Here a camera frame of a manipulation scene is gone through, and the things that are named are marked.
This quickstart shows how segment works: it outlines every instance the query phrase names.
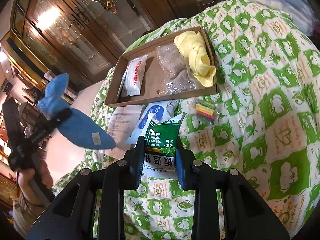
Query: black tool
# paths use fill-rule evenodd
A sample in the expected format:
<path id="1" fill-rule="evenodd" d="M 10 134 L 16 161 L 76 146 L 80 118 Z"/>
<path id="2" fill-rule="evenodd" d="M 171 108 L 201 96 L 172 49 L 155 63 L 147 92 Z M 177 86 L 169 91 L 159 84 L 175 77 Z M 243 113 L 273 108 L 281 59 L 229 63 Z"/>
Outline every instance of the black tool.
<path id="1" fill-rule="evenodd" d="M 107 169 L 82 169 L 31 227 L 27 240 L 92 239 L 97 190 L 102 189 L 97 239 L 125 240 L 123 190 L 136 190 L 145 157 L 144 137 L 123 160 Z M 218 240 L 216 189 L 221 189 L 226 239 L 289 240 L 289 234 L 265 201 L 236 169 L 212 169 L 177 141 L 176 167 L 184 190 L 195 190 L 193 240 Z"/>
<path id="2" fill-rule="evenodd" d="M 225 238 L 236 240 L 289 240 L 288 231 L 267 203 L 237 169 L 212 169 L 196 160 L 177 141 L 176 168 L 183 190 L 195 190 L 191 240 L 219 239 L 217 189 L 220 189 Z"/>
<path id="3" fill-rule="evenodd" d="M 34 179 L 29 182 L 29 185 L 36 196 L 47 207 L 54 200 L 55 196 L 41 182 L 38 143 L 52 133 L 58 125 L 68 119 L 71 116 L 71 111 L 69 108 L 66 108 L 50 121 L 41 123 L 29 138 L 24 137 L 19 119 L 18 105 L 13 98 L 9 98 L 3 103 L 3 114 L 8 138 L 12 147 L 12 152 L 8 158 L 9 166 L 12 171 L 16 171 L 17 169 L 35 169 Z"/>
<path id="4" fill-rule="evenodd" d="M 92 239 L 97 190 L 102 189 L 97 239 L 125 239 L 123 190 L 136 190 L 141 181 L 144 137 L 123 160 L 107 169 L 82 169 L 31 227 L 27 240 Z"/>

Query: hand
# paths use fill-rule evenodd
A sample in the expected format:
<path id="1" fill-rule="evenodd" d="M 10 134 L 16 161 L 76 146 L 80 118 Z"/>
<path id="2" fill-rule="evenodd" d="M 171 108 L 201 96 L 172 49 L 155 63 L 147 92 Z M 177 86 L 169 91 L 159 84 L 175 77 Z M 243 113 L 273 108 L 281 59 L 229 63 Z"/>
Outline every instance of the hand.
<path id="1" fill-rule="evenodd" d="M 33 205 L 41 205 L 42 201 L 36 196 L 36 194 L 28 184 L 28 182 L 33 179 L 35 173 L 36 172 L 34 169 L 20 171 L 18 176 L 18 184 L 26 200 L 28 200 Z M 48 165 L 43 159 L 40 160 L 39 173 L 41 175 L 42 183 L 46 185 L 48 189 L 52 188 L 53 179 L 48 170 Z"/>

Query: bed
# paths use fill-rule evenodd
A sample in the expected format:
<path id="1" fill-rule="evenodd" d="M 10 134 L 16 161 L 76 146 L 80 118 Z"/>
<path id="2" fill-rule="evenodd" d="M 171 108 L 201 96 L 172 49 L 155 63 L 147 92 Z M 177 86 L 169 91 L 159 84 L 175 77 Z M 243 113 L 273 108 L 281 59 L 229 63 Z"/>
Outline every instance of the bed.
<path id="1" fill-rule="evenodd" d="M 214 48 L 219 92 L 200 98 L 215 103 L 219 115 L 211 126 L 197 119 L 196 98 L 181 100 L 175 114 L 187 113 L 179 133 L 183 145 L 212 168 L 239 169 L 293 237 L 320 196 L 320 53 L 290 15 L 247 0 L 227 0 L 190 19 L 172 20 L 127 51 L 193 26 L 206 30 Z M 113 72 L 91 111 L 105 130 L 114 110 L 104 105 Z M 95 171 L 114 161 L 87 149 L 55 193 L 81 169 Z M 124 194 L 127 239 L 190 239 L 194 192 L 182 191 L 177 180 L 143 175 L 138 190 Z M 224 238 L 219 194 L 218 201 Z"/>

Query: white package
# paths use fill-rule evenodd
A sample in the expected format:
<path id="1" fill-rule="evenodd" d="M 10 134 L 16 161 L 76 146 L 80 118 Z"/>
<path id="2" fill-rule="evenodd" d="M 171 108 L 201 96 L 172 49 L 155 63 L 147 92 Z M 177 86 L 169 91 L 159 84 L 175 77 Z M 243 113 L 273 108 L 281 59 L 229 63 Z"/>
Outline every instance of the white package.
<path id="1" fill-rule="evenodd" d="M 138 137 L 139 136 L 143 136 L 143 137 L 146 136 L 146 133 L 147 133 L 147 130 L 148 130 L 148 126 L 149 126 L 151 121 L 153 121 L 156 124 L 159 123 L 159 121 L 155 118 L 155 115 L 153 113 L 148 113 L 146 124 L 145 124 L 144 128 L 141 130 L 141 134 L 139 134 Z"/>
<path id="2" fill-rule="evenodd" d="M 116 101 L 118 101 L 118 98 L 119 98 L 120 94 L 121 94 L 121 97 L 126 97 L 127 96 L 127 92 L 123 89 L 125 77 L 127 76 L 127 71 L 128 71 L 128 68 L 125 69 L 125 72 L 124 72 L 124 74 L 123 74 L 123 76 L 121 78 L 121 83 L 120 83 L 120 87 L 119 87 L 119 90 L 118 90 Z"/>
<path id="3" fill-rule="evenodd" d="M 131 136 L 126 140 L 128 144 L 135 144 L 138 137 L 141 135 L 142 129 L 145 127 L 148 119 L 148 114 L 154 114 L 155 118 L 159 122 L 164 122 L 171 119 L 174 116 L 174 111 L 176 110 L 180 99 L 153 102 L 147 105 L 144 110 L 139 122 L 133 129 Z"/>
<path id="4" fill-rule="evenodd" d="M 148 55 L 137 57 L 128 63 L 121 96 L 139 96 Z"/>

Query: glass cabinet door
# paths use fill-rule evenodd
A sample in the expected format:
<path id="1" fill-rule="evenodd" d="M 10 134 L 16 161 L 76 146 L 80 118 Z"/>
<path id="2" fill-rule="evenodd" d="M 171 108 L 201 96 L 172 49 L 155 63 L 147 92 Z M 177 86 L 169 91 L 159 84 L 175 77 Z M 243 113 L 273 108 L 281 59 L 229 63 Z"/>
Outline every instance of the glass cabinet door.
<path id="1" fill-rule="evenodd" d="M 66 59 L 62 58 L 28 22 L 25 24 L 23 41 L 31 52 L 53 73 L 68 73 L 69 85 L 74 90 L 80 91 L 92 85 L 83 74 L 73 68 Z"/>
<path id="2" fill-rule="evenodd" d="M 117 58 L 62 0 L 31 0 L 34 27 L 91 82 L 103 80 Z"/>
<path id="3" fill-rule="evenodd" d="M 154 29 L 136 0 L 76 0 L 124 52 L 143 33 Z"/>
<path id="4" fill-rule="evenodd" d="M 23 30 L 23 24 L 24 24 L 24 18 L 23 18 L 23 12 L 20 10 L 20 8 L 16 7 L 16 14 L 14 17 L 14 24 L 13 28 L 17 32 L 17 34 L 21 37 L 22 36 L 22 30 Z"/>

